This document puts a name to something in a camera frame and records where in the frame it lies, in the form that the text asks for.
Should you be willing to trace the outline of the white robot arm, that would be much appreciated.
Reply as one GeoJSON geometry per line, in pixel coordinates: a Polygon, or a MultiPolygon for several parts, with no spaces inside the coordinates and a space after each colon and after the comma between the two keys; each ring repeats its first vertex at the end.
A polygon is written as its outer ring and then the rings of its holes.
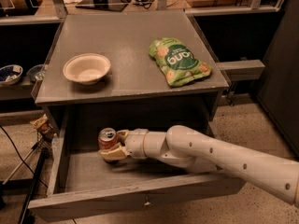
{"type": "Polygon", "coordinates": [[[227,143],[186,126],[175,125],[165,132],[105,128],[98,134],[98,145],[107,162],[151,158],[191,168],[198,159],[209,161],[286,203],[299,205],[298,161],[227,143]]]}

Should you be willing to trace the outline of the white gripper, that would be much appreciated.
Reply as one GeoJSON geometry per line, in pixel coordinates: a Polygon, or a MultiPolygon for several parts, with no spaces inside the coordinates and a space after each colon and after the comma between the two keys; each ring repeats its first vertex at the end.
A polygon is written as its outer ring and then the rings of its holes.
{"type": "Polygon", "coordinates": [[[100,150],[99,154],[105,161],[119,161],[129,155],[134,159],[145,159],[144,140],[148,132],[147,129],[117,131],[120,142],[110,149],[100,150]]]}

